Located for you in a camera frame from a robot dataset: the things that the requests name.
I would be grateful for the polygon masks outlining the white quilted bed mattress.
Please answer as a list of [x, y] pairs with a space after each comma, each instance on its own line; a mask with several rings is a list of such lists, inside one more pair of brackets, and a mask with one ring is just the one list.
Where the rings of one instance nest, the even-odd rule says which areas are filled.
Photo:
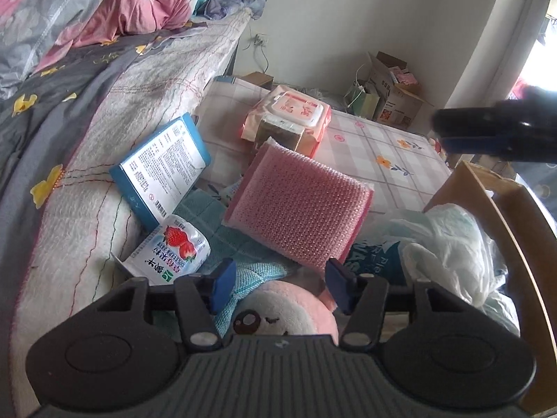
[[114, 82], [83, 138], [47, 186], [36, 239], [15, 301], [1, 320], [1, 413], [37, 407], [25, 357], [42, 334], [121, 281], [114, 257], [132, 251], [141, 225], [110, 168], [169, 121], [192, 112], [226, 70], [251, 13], [200, 21], [205, 29], [139, 56]]

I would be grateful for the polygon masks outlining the white plastic bag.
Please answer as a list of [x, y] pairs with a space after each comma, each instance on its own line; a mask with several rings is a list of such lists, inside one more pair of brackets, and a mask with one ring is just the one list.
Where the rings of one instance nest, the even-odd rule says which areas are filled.
[[445, 204], [425, 212], [393, 210], [368, 219], [355, 242], [399, 242], [404, 277], [390, 284], [433, 281], [520, 334], [516, 305], [506, 293], [506, 262], [496, 242], [464, 208]]

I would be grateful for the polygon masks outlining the strawberry milk pouch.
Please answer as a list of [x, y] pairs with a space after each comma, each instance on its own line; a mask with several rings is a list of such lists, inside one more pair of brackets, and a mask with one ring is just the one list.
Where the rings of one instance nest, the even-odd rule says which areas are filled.
[[129, 277], [144, 277], [151, 286], [159, 286], [196, 273], [210, 254], [207, 238], [171, 214], [124, 261], [115, 259]]

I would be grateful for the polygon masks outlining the grey yellow flower bedsheet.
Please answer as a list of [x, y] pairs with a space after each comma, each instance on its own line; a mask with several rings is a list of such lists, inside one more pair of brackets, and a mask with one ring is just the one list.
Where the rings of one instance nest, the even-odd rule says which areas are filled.
[[203, 24], [124, 36], [71, 50], [1, 106], [1, 320], [14, 313], [36, 239], [42, 197], [69, 161], [117, 78], [142, 54]]

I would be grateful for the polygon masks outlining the small beige carton box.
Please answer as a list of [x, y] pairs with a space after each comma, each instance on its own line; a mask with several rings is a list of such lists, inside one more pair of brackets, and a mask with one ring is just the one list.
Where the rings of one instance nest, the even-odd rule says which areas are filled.
[[266, 114], [260, 120], [255, 136], [254, 148], [259, 150], [269, 139], [273, 139], [279, 145], [306, 157], [313, 157], [318, 147], [318, 141], [314, 137], [312, 129], [271, 114]]

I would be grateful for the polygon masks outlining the open cardboard box by wall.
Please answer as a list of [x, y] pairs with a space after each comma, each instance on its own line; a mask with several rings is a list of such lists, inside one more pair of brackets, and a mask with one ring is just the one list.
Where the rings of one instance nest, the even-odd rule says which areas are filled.
[[373, 120], [396, 129], [428, 131], [433, 106], [422, 97], [422, 86], [407, 62], [382, 51], [367, 57], [367, 83], [379, 96]]

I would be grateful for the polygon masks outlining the pink grey floral quilt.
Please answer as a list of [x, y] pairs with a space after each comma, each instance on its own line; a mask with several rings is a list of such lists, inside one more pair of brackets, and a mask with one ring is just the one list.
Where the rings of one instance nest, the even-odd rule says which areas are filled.
[[198, 0], [1, 0], [1, 97], [70, 49], [181, 28]]

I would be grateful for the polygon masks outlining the teal woven cloth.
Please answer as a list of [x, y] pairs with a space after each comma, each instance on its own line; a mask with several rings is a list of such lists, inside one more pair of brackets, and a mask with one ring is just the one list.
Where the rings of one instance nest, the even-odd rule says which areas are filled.
[[195, 189], [184, 197], [175, 215], [200, 230], [207, 238], [211, 254], [199, 269], [210, 274], [225, 258], [236, 262], [235, 286], [224, 309], [213, 318], [218, 333], [224, 336], [239, 303], [261, 285], [293, 274], [299, 265], [261, 245], [237, 229], [222, 224], [227, 207], [208, 193]]

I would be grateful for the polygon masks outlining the plaid floral floor mat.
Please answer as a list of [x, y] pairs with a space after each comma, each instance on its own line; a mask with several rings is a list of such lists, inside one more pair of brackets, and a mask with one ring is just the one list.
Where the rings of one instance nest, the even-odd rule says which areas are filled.
[[[213, 197], [220, 199], [251, 163], [252, 144], [241, 138], [242, 124], [268, 93], [239, 78], [217, 77], [194, 109], [194, 122], [211, 154], [198, 186]], [[337, 110], [314, 159], [371, 184], [371, 212], [376, 214], [424, 209], [450, 176], [428, 139]]]

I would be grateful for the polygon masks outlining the pink plush toy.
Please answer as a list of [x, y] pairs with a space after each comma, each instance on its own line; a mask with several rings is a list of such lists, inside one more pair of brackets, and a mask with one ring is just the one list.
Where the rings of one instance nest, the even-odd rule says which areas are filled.
[[309, 291], [281, 280], [264, 283], [240, 300], [228, 335], [329, 335], [338, 342], [335, 317]]

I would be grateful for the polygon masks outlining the pink mesh sponge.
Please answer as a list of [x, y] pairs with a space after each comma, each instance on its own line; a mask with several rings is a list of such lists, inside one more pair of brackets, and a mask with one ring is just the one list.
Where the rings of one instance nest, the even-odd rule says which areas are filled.
[[223, 224], [323, 276], [344, 261], [374, 190], [270, 139], [244, 173]]

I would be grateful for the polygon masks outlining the blue plastic bag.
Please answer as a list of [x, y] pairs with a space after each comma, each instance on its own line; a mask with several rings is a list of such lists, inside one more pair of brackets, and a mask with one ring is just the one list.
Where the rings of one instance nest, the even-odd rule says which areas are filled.
[[345, 266], [354, 274], [377, 274], [393, 283], [400, 282], [404, 274], [398, 246], [399, 242], [355, 242]]

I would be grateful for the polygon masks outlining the pink wet wipes pack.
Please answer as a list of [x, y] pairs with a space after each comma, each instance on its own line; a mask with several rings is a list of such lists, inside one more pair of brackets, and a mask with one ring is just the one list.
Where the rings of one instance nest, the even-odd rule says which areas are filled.
[[254, 143], [260, 120], [266, 114], [312, 129], [319, 147], [331, 119], [331, 108], [329, 104], [305, 93], [300, 93], [287, 86], [277, 86], [248, 112], [242, 125], [241, 138], [243, 140]]

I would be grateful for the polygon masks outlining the blue bandage box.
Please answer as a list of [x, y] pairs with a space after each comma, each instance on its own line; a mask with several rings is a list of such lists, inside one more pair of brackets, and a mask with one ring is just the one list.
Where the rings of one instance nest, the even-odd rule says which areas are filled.
[[211, 164], [191, 115], [170, 121], [110, 168], [110, 176], [142, 227], [152, 231]]

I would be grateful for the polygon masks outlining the green paper bag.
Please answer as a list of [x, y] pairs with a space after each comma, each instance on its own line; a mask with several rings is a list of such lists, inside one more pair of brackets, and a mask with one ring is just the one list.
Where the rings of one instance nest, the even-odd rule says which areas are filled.
[[344, 96], [344, 103], [350, 114], [372, 120], [375, 116], [381, 97], [375, 88], [369, 93], [362, 85], [353, 84]]

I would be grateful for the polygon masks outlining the large brown cardboard box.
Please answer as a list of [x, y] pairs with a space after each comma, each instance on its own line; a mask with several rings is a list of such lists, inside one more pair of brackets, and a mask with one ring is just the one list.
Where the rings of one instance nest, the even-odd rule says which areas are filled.
[[509, 269], [521, 336], [533, 349], [537, 372], [522, 406], [556, 412], [556, 236], [523, 185], [473, 163], [458, 164], [425, 209], [456, 204], [472, 213], [495, 240]]

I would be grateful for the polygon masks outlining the wall power socket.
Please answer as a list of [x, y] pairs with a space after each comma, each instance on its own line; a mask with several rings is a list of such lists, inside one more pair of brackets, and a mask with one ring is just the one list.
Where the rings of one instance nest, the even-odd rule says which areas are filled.
[[258, 33], [254, 37], [254, 44], [261, 48], [265, 48], [268, 44], [268, 37], [265, 34]]

